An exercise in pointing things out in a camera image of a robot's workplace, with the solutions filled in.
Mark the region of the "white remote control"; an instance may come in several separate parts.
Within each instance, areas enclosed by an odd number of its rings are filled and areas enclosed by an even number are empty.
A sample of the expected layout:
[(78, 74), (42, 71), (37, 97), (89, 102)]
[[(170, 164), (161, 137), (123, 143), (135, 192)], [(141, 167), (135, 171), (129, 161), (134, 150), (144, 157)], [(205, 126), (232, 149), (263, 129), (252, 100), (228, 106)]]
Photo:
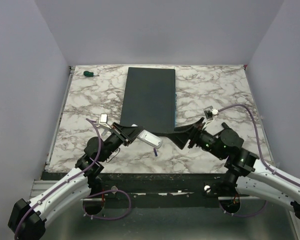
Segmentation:
[(138, 139), (155, 149), (159, 149), (163, 144), (163, 141), (160, 137), (149, 132), (142, 126), (137, 126), (136, 124), (133, 124), (131, 126), (131, 130), (132, 130), (132, 136), (130, 137), (131, 142), (133, 142), (135, 139)]

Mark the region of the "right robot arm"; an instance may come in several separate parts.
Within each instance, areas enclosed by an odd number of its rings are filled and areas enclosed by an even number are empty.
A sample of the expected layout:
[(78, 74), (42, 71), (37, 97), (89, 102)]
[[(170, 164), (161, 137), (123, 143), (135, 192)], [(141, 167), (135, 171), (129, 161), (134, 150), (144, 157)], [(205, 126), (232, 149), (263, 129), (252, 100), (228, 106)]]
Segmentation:
[(193, 124), (176, 127), (173, 132), (159, 133), (159, 136), (170, 139), (180, 149), (199, 147), (225, 161), (227, 171), (214, 190), (218, 196), (258, 197), (287, 208), (300, 220), (300, 178), (243, 148), (244, 140), (226, 123), (221, 126), (221, 131), (210, 134), (201, 118)]

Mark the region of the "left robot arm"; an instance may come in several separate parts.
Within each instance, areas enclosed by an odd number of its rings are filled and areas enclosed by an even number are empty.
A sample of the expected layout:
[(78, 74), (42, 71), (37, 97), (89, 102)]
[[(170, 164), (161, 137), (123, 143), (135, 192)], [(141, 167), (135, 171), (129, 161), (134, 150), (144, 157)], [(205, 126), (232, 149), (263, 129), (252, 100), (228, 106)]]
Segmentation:
[(98, 132), (89, 139), (83, 156), (66, 176), (38, 196), (30, 200), (22, 198), (14, 204), (8, 227), (13, 231), (16, 240), (39, 240), (47, 226), (68, 207), (81, 199), (103, 198), (109, 193), (101, 186), (98, 176), (104, 169), (102, 163), (122, 145), (129, 146), (136, 139), (148, 145), (162, 143), (141, 126), (96, 124), (95, 121), (91, 121), (91, 125), (96, 130), (103, 128), (110, 131), (110, 136), (102, 140)]

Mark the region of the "black plastic clip part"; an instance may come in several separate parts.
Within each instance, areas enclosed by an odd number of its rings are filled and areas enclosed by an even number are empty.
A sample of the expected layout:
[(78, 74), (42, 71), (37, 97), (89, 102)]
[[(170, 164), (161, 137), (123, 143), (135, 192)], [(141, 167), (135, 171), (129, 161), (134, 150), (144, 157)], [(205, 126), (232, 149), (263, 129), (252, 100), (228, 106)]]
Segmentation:
[(222, 126), (224, 129), (229, 129), (229, 128), (230, 128), (225, 122), (223, 122), (223, 123), (221, 124), (221, 126)]

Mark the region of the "dark network switch box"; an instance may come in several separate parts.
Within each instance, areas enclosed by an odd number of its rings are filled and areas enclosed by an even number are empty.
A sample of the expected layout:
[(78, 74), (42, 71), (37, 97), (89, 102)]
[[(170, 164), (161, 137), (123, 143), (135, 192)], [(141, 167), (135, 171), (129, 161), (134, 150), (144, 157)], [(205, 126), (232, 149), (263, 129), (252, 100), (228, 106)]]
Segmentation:
[(120, 125), (133, 124), (151, 133), (171, 133), (176, 124), (176, 71), (129, 67)]

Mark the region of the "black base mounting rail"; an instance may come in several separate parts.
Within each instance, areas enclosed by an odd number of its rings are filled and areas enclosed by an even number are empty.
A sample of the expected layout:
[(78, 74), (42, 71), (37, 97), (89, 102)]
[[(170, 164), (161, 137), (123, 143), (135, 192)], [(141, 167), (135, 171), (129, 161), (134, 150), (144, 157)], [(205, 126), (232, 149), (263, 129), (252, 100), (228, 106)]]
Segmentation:
[(132, 208), (218, 208), (222, 200), (238, 202), (241, 196), (221, 188), (222, 173), (100, 173), (94, 194), (110, 189), (123, 193), (106, 193), (79, 202), (93, 209)]

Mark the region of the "green handled screwdriver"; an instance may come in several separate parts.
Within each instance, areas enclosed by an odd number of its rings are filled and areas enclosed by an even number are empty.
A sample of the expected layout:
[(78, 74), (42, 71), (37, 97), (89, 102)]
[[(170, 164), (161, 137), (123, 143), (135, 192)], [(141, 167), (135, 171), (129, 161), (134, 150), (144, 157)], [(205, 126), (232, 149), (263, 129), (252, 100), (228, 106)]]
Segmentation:
[(96, 74), (96, 73), (94, 73), (92, 71), (87, 71), (87, 70), (83, 72), (83, 75), (86, 78), (94, 78), (94, 77), (98, 77), (99, 76), (99, 74)]

